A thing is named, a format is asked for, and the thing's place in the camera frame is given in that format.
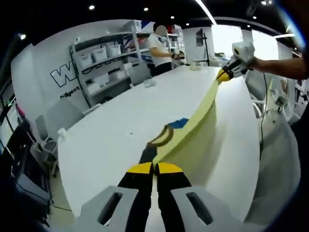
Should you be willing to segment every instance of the window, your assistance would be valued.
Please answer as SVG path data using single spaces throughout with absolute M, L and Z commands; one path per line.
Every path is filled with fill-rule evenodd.
M 252 30 L 253 44 L 255 47 L 254 55 L 259 59 L 279 59 L 277 40 L 270 35 Z
M 227 59 L 233 55 L 232 43 L 242 42 L 241 28 L 228 25 L 211 27 L 215 53 L 223 52 Z

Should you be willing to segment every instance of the cable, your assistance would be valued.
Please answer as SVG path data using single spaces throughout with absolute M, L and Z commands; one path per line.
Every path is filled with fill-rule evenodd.
M 267 112 L 267 99 L 268 99 L 268 88 L 267 88 L 265 73 L 263 73 L 263 76 L 264 76 L 264 82 L 265 82 L 266 102 L 265 102 L 265 111 L 263 113 L 263 117 L 262 117 L 262 121 L 261 121 L 261 136 L 262 136 L 262 139 L 261 139 L 261 143 L 260 143 L 260 160 L 261 160 L 261 156 L 262 156 L 262 151 L 264 149 L 263 122 L 264 122 L 265 114 Z
M 50 202 L 50 205 L 52 205 L 53 207 L 55 207 L 55 208 L 57 208 L 57 209 L 62 209 L 62 210 L 65 210 L 65 211 L 72 211 L 72 210 L 70 210 L 70 209 L 65 209 L 65 208 L 61 208 L 61 207 L 55 206 L 55 205 L 52 203 L 52 202 L 53 202 L 52 199 L 48 199 L 48 200 L 47 200 L 47 199 L 44 199 L 43 197 L 41 197 L 41 196 L 35 194 L 34 192 L 30 192 L 30 191 L 24 189 L 19 183 L 17 183 L 17 185 L 18 185 L 23 191 L 25 191 L 25 192 L 27 192 L 27 193 L 30 193 L 30 194 L 32 194 L 32 195 L 34 195 L 34 196 L 36 196 L 36 197 L 42 199 L 42 200 L 45 201 L 45 202 Z

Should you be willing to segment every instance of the black ceiling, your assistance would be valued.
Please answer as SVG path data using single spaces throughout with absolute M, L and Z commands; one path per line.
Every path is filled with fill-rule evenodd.
M 256 21 L 280 33 L 285 33 L 285 27 L 273 6 L 262 6 L 260 0 L 203 0 L 211 14 L 216 16 L 234 17 Z M 88 6 L 94 4 L 94 11 Z M 252 7 L 257 20 L 247 15 Z M 206 17 L 205 13 L 194 0 L 53 0 L 53 1 L 6 1 L 2 3 L 0 17 L 2 18 L 2 56 L 7 51 L 8 44 L 17 32 L 25 33 L 27 39 L 18 43 L 12 57 L 27 44 L 37 44 L 49 36 L 83 23 L 108 19 L 139 19 L 165 20 L 179 24 L 183 28 L 187 22 L 189 27 L 206 26 L 205 20 L 193 20 Z M 231 22 L 217 21 L 218 24 Z M 291 40 L 285 40 L 290 47 Z

